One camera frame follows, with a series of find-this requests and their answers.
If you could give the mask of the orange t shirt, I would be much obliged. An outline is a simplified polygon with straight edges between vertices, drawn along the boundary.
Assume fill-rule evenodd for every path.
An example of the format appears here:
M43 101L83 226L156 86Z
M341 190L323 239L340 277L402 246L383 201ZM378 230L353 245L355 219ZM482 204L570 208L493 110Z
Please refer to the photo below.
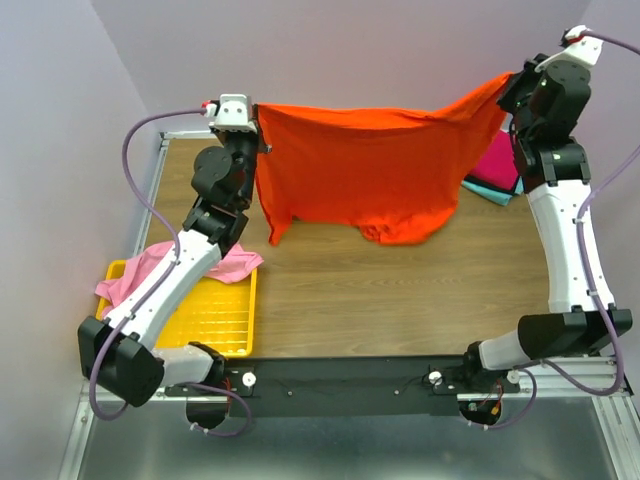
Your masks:
M276 246L296 220L357 228L380 245L426 241L458 206L465 177L497 137L503 73L436 111L263 103L272 150L257 192Z

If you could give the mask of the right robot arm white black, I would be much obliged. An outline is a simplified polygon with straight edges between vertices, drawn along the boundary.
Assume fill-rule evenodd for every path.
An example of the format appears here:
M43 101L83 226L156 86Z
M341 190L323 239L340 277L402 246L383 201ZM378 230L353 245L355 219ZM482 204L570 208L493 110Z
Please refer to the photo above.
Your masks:
M539 54L512 75L497 104L510 114L514 163L544 250L548 312L523 316L515 330L471 344L460 379L480 392L518 367L547 365L578 389L617 392L625 379L619 338L632 313L617 306L600 264L591 220L595 197L584 148L572 131L591 97L594 60ZM616 371L609 387L589 387L557 364L560 357L595 354L611 346Z

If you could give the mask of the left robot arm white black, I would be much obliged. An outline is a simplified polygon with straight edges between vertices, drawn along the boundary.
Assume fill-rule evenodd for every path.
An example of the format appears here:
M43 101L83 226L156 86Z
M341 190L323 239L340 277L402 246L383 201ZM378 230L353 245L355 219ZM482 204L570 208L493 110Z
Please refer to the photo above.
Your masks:
M104 319L89 316L78 329L89 401L102 419L115 416L100 409L98 387L139 407L163 386L189 384L209 395L221 385L224 359L215 350L197 342L158 349L156 342L182 300L239 240L248 222L244 212L252 201L257 157L268 149L252 108L218 104L202 112L222 144L196 157L197 198L182 230L130 296Z

